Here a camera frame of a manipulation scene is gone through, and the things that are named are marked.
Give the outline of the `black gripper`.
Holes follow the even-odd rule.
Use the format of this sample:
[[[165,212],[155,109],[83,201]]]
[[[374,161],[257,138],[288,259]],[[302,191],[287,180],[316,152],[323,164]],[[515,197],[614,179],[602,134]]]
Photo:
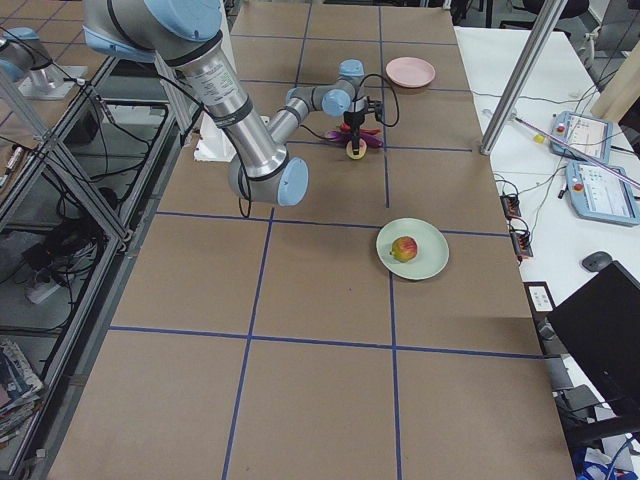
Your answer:
[[[365,121],[365,111],[350,112],[343,114],[342,131],[350,134],[352,137],[360,137],[361,125]],[[360,138],[353,138],[350,142],[351,151],[354,155],[360,153]]]

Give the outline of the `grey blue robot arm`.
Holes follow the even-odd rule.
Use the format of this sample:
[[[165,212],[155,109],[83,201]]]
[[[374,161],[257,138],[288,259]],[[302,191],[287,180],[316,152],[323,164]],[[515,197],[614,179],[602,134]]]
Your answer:
[[[285,142],[314,111],[338,117],[359,102],[363,64],[340,64],[332,85],[290,91],[268,122],[256,111],[225,55],[217,1],[87,1],[87,45],[108,56],[152,63],[162,59],[182,73],[217,128],[233,145],[229,184],[240,198],[280,206],[300,203],[307,191],[306,162]]]

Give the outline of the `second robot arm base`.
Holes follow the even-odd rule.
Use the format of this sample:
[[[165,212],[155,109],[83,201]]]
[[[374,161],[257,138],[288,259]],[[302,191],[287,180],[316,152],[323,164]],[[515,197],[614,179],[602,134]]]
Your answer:
[[[33,29],[16,27],[1,33],[1,71],[25,98],[62,100],[88,67],[59,65]]]

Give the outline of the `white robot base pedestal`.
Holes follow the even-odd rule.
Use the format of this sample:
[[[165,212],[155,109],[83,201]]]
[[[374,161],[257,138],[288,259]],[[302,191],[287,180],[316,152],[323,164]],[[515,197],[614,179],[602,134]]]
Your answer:
[[[202,114],[199,140],[194,150],[194,159],[200,162],[231,162],[236,149],[225,131],[218,128],[207,112]]]

